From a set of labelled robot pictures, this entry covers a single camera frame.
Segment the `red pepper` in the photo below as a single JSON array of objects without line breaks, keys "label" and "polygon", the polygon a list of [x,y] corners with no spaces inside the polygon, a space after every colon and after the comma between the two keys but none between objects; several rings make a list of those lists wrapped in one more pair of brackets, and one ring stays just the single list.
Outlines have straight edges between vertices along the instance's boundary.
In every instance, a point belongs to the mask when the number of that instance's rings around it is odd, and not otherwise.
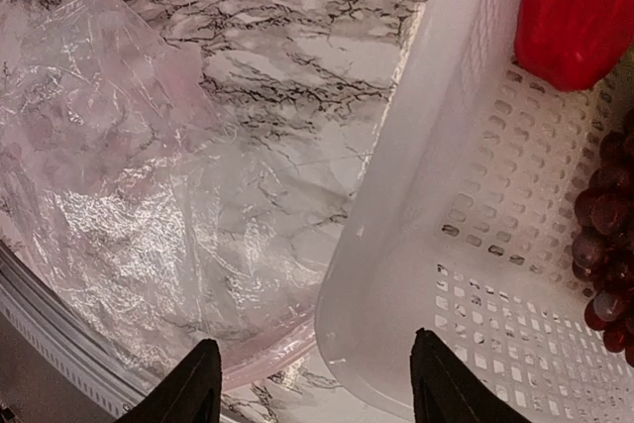
[{"label": "red pepper", "polygon": [[634,0],[522,0],[515,54],[562,91],[588,89],[634,40]]}]

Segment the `grape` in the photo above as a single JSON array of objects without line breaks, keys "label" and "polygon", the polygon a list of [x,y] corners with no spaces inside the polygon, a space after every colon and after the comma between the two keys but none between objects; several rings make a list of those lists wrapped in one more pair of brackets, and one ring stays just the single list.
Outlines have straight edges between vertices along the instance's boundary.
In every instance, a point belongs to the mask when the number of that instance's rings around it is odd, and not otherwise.
[{"label": "grape", "polygon": [[625,142],[623,143],[623,152],[630,157],[634,156],[634,134],[630,134],[627,138],[625,138]]},{"label": "grape", "polygon": [[594,202],[590,218],[598,233],[611,235],[625,224],[630,212],[631,205],[628,200],[614,193],[606,193]]},{"label": "grape", "polygon": [[630,367],[634,367],[634,344],[625,346],[625,361]]},{"label": "grape", "polygon": [[585,324],[587,324],[587,327],[595,331],[603,331],[607,327],[607,322],[599,319],[599,317],[596,315],[596,312],[594,311],[594,299],[592,299],[585,307],[583,319],[585,320]]},{"label": "grape", "polygon": [[603,345],[607,352],[618,354],[625,350],[627,344],[627,330],[623,321],[608,324],[603,332]]},{"label": "grape", "polygon": [[592,302],[596,316],[605,322],[616,321],[629,307],[629,300],[607,291],[599,292]]},{"label": "grape", "polygon": [[605,274],[604,289],[617,294],[634,290],[634,256],[631,253],[611,254]]},{"label": "grape", "polygon": [[608,163],[623,158],[623,141],[625,135],[612,131],[608,133],[601,141],[598,154],[602,163]]},{"label": "grape", "polygon": [[573,263],[573,274],[581,282],[593,281],[594,273],[592,269],[587,267],[581,267],[576,263]]},{"label": "grape", "polygon": [[592,219],[590,218],[592,207],[594,206],[596,199],[601,196],[602,193],[603,192],[597,188],[589,188],[588,190],[584,190],[580,193],[577,200],[575,200],[575,216],[577,217],[579,224],[583,227],[589,227],[592,225]]},{"label": "grape", "polygon": [[573,259],[578,266],[598,269],[605,258],[605,239],[592,228],[584,228],[573,241]]},{"label": "grape", "polygon": [[599,169],[594,171],[594,174],[590,176],[590,181],[588,183],[588,187],[597,188],[598,187],[598,172]]},{"label": "grape", "polygon": [[627,329],[627,332],[629,332],[632,336],[634,336],[634,316],[626,317],[624,322],[625,322],[625,329]]},{"label": "grape", "polygon": [[625,134],[634,133],[634,109],[631,109],[625,115],[625,119],[623,119],[623,131]]},{"label": "grape", "polygon": [[611,163],[598,170],[596,186],[629,195],[634,188],[632,170],[625,164]]},{"label": "grape", "polygon": [[605,286],[605,279],[603,279],[601,276],[599,276],[597,279],[595,279],[592,282],[592,289],[594,289],[594,292],[597,294],[603,290],[604,286]]}]

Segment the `plastic container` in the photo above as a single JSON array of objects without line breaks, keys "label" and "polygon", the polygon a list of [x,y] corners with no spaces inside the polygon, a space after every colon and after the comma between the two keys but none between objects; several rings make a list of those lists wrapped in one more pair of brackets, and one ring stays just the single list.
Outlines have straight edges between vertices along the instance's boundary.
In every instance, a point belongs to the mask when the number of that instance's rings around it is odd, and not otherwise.
[{"label": "plastic container", "polygon": [[533,422],[623,421],[632,370],[583,324],[576,195],[634,105],[627,57],[561,94],[512,63],[519,0],[430,0],[322,286],[318,345],[371,405],[413,419],[409,352],[434,330]]}]

